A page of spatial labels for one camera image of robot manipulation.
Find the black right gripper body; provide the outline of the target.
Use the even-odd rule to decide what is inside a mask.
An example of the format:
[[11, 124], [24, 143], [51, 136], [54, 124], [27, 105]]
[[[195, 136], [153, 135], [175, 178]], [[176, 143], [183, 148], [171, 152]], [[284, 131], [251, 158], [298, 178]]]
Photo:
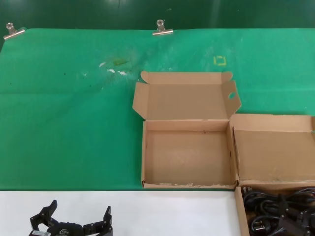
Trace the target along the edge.
[[315, 222], [310, 221], [305, 225], [303, 236], [315, 236]]

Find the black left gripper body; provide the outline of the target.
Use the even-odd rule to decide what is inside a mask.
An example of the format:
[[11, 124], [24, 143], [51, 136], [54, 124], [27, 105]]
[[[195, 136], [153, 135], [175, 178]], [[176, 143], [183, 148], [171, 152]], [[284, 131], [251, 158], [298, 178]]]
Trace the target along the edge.
[[91, 227], [83, 227], [75, 223], [60, 222], [52, 227], [49, 227], [46, 231], [32, 230], [30, 236], [89, 236], [95, 235], [98, 232]]

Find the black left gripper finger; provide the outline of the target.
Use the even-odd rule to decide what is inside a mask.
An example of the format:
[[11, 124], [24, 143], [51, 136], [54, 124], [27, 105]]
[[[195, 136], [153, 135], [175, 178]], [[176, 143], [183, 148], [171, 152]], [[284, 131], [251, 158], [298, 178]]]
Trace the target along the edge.
[[57, 209], [57, 200], [53, 200], [49, 206], [44, 207], [39, 214], [32, 216], [30, 218], [31, 227], [33, 230], [39, 230], [39, 225], [44, 224], [48, 228], [57, 225], [57, 220], [55, 220], [52, 215]]
[[102, 221], [84, 225], [83, 230], [85, 233], [112, 233], [111, 207], [108, 206]]

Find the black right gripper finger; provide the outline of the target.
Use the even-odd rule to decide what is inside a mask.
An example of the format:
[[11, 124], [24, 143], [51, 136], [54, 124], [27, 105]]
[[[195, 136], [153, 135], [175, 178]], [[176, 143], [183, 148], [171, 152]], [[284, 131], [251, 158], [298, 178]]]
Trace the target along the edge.
[[308, 208], [297, 214], [297, 221], [310, 222], [314, 216], [315, 216], [315, 209]]
[[284, 229], [305, 229], [303, 225], [306, 205], [287, 201], [283, 194], [279, 194], [279, 226]]

